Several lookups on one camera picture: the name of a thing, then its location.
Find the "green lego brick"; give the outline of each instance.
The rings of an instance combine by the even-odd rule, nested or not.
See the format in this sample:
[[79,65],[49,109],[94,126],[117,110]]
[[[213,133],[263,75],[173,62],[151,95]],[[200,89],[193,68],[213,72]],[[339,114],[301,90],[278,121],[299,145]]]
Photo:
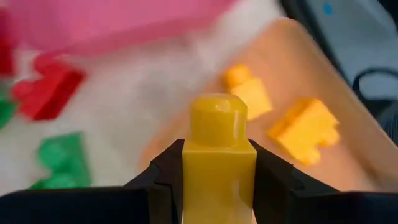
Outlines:
[[86,163],[82,132],[55,136],[42,141],[37,156],[52,175],[31,189],[89,187],[91,175]]
[[6,91],[0,90],[0,129],[14,116],[17,105],[8,97]]

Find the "lego stud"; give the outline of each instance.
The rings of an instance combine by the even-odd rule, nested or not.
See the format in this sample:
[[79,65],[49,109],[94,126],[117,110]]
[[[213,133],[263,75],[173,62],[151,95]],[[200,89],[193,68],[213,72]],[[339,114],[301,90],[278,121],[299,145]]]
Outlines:
[[71,157],[70,150],[57,142],[44,142],[38,151],[38,158],[50,170],[61,169]]
[[305,166],[311,166],[317,164],[321,160],[321,153],[318,149],[312,149],[307,152],[303,158],[301,158],[301,163]]
[[262,80],[254,77],[247,66],[232,66],[226,71],[224,80],[228,92],[238,96],[248,107],[248,120],[256,119],[272,109]]
[[33,91],[34,84],[27,80],[17,82],[11,90],[11,95],[16,100],[22,101]]
[[246,135],[247,107],[237,96],[211,94],[191,105],[191,140],[208,147],[231,147]]
[[329,147],[335,145],[340,140],[340,135],[337,130],[331,129],[319,141],[319,146]]
[[228,88],[235,88],[253,78],[249,68],[244,65],[235,65],[225,73],[225,82]]

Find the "orange lego brick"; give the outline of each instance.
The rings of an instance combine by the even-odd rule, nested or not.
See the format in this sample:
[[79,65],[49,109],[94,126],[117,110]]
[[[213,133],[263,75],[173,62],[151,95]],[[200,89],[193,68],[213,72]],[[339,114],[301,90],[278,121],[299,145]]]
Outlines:
[[332,146],[339,140],[337,119],[317,99],[303,99],[268,131],[294,159],[305,165],[320,161],[317,146]]
[[255,119],[272,109],[263,83],[253,77],[245,65],[235,65],[224,76],[229,93],[238,96],[248,106],[248,120]]

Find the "blue dot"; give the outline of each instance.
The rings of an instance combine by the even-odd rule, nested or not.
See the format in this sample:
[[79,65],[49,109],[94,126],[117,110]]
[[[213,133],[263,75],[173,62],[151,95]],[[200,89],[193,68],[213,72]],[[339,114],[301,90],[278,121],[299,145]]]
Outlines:
[[324,4],[323,5],[323,12],[325,12],[326,15],[333,15],[333,8],[329,4]]

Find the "white surface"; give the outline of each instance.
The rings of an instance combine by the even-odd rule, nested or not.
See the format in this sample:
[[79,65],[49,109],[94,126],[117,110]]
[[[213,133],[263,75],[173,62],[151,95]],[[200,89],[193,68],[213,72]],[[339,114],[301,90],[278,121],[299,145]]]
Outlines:
[[[15,117],[0,131],[0,194],[46,175],[35,159],[42,138],[79,130],[94,185],[125,184],[160,125],[280,15],[276,0],[242,0],[206,30],[75,60],[90,76],[59,119],[29,124]],[[17,53],[21,77],[33,75],[33,55]]]

